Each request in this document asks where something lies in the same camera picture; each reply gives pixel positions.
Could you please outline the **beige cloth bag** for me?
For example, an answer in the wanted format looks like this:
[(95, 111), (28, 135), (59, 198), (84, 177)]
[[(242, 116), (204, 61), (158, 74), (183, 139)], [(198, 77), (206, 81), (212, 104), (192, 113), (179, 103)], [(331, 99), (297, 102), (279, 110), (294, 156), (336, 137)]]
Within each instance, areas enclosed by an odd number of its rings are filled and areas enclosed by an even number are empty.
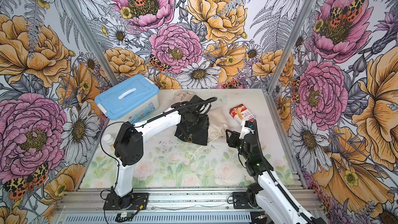
[(208, 142), (226, 138), (226, 130), (230, 128), (231, 116), (225, 108), (217, 107), (208, 113)]
[(174, 93), (174, 96), (171, 100), (170, 106), (176, 104), (176, 103), (181, 103), (181, 102), (189, 102), (193, 97), (195, 96), (195, 93), (192, 91), (177, 91)]

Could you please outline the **black hair dryer pouch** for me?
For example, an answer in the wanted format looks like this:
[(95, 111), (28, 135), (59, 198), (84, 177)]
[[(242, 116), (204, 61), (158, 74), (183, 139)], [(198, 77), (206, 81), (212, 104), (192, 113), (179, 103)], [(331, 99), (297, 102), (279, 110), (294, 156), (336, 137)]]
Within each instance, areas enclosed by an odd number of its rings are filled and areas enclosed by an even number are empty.
[(175, 136), (183, 142), (206, 146), (208, 142), (208, 115), (184, 113), (177, 125)]

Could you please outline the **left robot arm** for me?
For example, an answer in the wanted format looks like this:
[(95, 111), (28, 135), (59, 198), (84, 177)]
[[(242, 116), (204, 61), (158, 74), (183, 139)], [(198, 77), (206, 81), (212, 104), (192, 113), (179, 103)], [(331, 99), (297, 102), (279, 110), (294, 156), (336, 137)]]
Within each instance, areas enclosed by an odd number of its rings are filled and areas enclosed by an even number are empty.
[(194, 95), (191, 100), (177, 102), (165, 112), (142, 122), (125, 122), (114, 142), (118, 173), (115, 185), (106, 197), (103, 209), (130, 209), (134, 203), (133, 171), (144, 156), (144, 144), (165, 129), (175, 126), (175, 136), (185, 142), (205, 146), (210, 126), (208, 112), (217, 97), (203, 100)]

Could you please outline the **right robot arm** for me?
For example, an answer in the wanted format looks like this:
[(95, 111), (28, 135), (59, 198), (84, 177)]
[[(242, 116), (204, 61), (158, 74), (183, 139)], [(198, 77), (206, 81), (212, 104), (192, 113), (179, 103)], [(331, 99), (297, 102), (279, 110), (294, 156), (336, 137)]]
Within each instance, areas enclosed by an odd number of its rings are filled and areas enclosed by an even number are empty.
[(263, 155), (257, 131), (242, 133), (226, 130), (229, 147), (235, 148), (245, 161), (245, 168), (255, 182), (247, 187), (246, 198), (252, 207), (258, 207), (276, 224), (324, 224), (314, 217), (287, 190), (274, 168)]

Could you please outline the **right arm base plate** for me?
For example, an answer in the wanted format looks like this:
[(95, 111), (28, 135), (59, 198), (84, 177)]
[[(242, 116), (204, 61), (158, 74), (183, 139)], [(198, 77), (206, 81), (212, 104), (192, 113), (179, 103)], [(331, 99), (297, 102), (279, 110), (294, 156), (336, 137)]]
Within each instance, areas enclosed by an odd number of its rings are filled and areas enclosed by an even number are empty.
[(246, 192), (233, 192), (232, 204), (234, 209), (256, 209), (259, 208), (252, 198), (249, 198)]

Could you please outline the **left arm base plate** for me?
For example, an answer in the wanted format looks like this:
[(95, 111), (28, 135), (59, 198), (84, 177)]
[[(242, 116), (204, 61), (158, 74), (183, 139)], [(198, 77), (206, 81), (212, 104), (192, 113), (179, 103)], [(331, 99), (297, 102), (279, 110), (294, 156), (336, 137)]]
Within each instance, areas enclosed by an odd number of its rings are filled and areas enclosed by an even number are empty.
[(145, 210), (148, 204), (148, 193), (133, 193), (120, 197), (115, 192), (107, 195), (103, 210), (121, 211), (121, 210)]

